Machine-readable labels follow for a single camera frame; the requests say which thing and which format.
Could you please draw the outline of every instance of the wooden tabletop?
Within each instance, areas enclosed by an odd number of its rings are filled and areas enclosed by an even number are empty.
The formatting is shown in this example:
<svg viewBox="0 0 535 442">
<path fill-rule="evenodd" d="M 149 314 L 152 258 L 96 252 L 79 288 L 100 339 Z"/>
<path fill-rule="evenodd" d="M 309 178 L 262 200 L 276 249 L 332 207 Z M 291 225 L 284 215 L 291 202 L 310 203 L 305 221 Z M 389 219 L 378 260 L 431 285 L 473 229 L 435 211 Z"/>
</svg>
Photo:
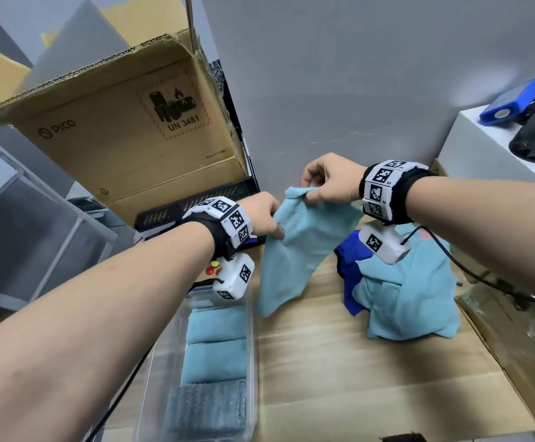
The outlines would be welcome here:
<svg viewBox="0 0 535 442">
<path fill-rule="evenodd" d="M 249 252 L 256 261 L 255 293 L 260 252 Z M 301 298 L 257 319 L 260 406 L 254 441 L 378 442 L 414 431 L 441 442 L 535 429 L 465 316 L 453 339 L 368 339 L 368 312 L 354 318 L 345 309 L 336 263 L 328 256 Z M 455 273 L 463 293 L 468 283 Z M 132 441 L 143 375 L 110 417 L 105 442 Z"/>
</svg>

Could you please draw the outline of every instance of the clear plastic bin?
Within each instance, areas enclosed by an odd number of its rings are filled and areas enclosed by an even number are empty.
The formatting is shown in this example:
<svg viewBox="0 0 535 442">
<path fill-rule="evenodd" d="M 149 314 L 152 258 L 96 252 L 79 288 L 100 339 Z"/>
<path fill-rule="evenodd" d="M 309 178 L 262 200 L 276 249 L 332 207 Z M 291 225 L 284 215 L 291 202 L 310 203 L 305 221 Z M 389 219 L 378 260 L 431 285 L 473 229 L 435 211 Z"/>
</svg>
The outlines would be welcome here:
<svg viewBox="0 0 535 442">
<path fill-rule="evenodd" d="M 163 429 L 169 394 L 180 386 L 185 355 L 185 332 L 188 327 L 192 305 L 196 308 L 220 307 L 246 304 L 247 308 L 247 405 L 245 431 L 237 437 L 211 438 L 205 441 L 221 442 L 250 441 L 257 424 L 257 353 L 255 328 L 253 326 L 253 294 L 248 288 L 243 298 L 237 302 L 225 301 L 210 289 L 190 292 L 179 310 L 163 331 L 150 356 L 146 368 L 146 383 L 139 416 L 134 432 L 135 442 L 174 442 Z"/>
</svg>

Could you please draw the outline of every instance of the black cable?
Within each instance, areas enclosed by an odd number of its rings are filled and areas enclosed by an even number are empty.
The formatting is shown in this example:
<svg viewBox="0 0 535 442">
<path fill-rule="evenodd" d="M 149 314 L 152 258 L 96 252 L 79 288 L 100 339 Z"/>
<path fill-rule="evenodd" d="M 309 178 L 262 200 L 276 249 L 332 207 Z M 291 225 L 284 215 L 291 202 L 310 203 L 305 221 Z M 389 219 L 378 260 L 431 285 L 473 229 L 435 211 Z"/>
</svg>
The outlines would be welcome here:
<svg viewBox="0 0 535 442">
<path fill-rule="evenodd" d="M 438 239 L 437 236 L 427 226 L 418 226 L 418 227 L 416 227 L 406 238 L 404 238 L 404 240 L 401 242 L 401 245 L 404 245 L 405 242 L 407 240 L 409 240 L 420 229 L 426 230 L 429 233 L 429 235 L 432 237 L 432 239 L 435 240 L 435 243 L 438 244 L 439 247 L 441 248 L 441 250 L 446 254 L 446 256 L 448 256 L 448 258 L 452 262 L 454 262 L 458 266 L 458 268 L 460 268 L 460 270 L 462 270 L 464 273 L 470 275 L 471 277 L 473 277 L 477 281 L 482 282 L 483 284 L 494 288 L 495 290 L 499 290 L 500 292 L 505 293 L 506 295 L 510 295 L 512 297 L 518 297 L 520 299 L 524 299 L 524 300 L 529 301 L 529 302 L 535 302 L 535 297 L 529 297 L 529 296 L 523 295 L 521 293 L 516 293 L 516 292 L 504 290 L 499 285 L 497 285 L 497 284 L 495 284 L 493 282 L 490 282 L 490 281 L 485 281 L 482 277 L 477 276 L 476 274 L 474 274 L 472 271 L 470 271 L 468 268 L 466 268 L 464 265 L 462 265 L 460 262 L 458 262 L 455 259 L 454 256 L 451 255 L 451 253 L 446 249 L 446 247 L 441 244 L 440 239 Z"/>
<path fill-rule="evenodd" d="M 106 412 L 106 414 L 104 414 L 104 416 L 102 417 L 100 422 L 97 425 L 95 425 L 95 428 L 89 433 L 89 436 L 87 436 L 87 439 L 85 439 L 85 442 L 93 442 L 94 441 L 95 436 L 97 436 L 97 434 L 100 432 L 100 430 L 106 424 L 106 421 L 108 420 L 108 417 L 110 417 L 112 415 L 112 413 L 114 412 L 114 410 L 118 406 L 118 403 L 120 403 L 120 401 L 124 397 L 124 394 L 126 394 L 126 391 L 128 390 L 128 387 L 130 386 L 130 384 L 134 380 L 134 377 L 137 376 L 137 372 L 139 371 L 139 369 L 141 368 L 143 363 L 145 363 L 146 357 L 149 354 L 149 352 L 151 352 L 151 349 L 153 349 L 153 346 L 151 346 L 145 352 L 145 355 L 143 355 L 141 357 L 141 359 L 139 360 L 139 363 L 137 363 L 137 366 L 134 368 L 134 371 L 130 374 L 130 377 L 126 381 L 126 384 L 124 385 L 124 388 L 122 388 L 122 391 L 120 391 L 120 394 L 118 394 L 118 396 L 116 397 L 116 400 L 114 400 L 114 403 L 112 403 L 112 406 L 110 406 L 109 410 Z"/>
</svg>

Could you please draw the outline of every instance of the forearm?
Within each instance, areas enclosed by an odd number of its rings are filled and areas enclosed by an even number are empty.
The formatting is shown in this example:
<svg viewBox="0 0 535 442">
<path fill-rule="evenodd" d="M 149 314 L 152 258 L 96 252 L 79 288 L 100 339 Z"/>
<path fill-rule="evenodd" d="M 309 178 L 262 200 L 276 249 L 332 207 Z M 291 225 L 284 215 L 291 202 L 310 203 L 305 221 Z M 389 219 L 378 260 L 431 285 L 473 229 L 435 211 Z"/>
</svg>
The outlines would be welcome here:
<svg viewBox="0 0 535 442">
<path fill-rule="evenodd" d="M 535 295 L 535 183 L 426 177 L 411 187 L 407 212 Z"/>
<path fill-rule="evenodd" d="M 80 440 L 167 326 L 213 251 L 205 226 L 186 223 L 91 268 L 1 323 L 0 441 Z"/>
</svg>

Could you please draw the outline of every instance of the human hand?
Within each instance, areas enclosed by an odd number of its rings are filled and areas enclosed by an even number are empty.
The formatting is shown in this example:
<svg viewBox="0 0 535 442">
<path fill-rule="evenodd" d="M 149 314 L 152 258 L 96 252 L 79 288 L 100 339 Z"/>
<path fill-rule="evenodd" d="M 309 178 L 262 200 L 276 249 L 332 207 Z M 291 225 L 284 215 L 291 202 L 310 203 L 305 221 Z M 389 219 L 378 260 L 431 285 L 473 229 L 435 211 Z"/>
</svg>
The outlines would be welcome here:
<svg viewBox="0 0 535 442">
<path fill-rule="evenodd" d="M 351 203 L 360 200 L 360 181 L 365 171 L 365 166 L 334 153 L 317 158 L 308 163 L 302 173 L 301 187 L 319 187 L 307 192 L 307 203 Z"/>
<path fill-rule="evenodd" d="M 251 219 L 253 234 L 257 236 L 270 234 L 276 238 L 284 238 L 284 230 L 273 219 L 280 203 L 269 192 L 260 192 L 239 200 L 237 203 L 245 209 L 249 219 Z"/>
</svg>

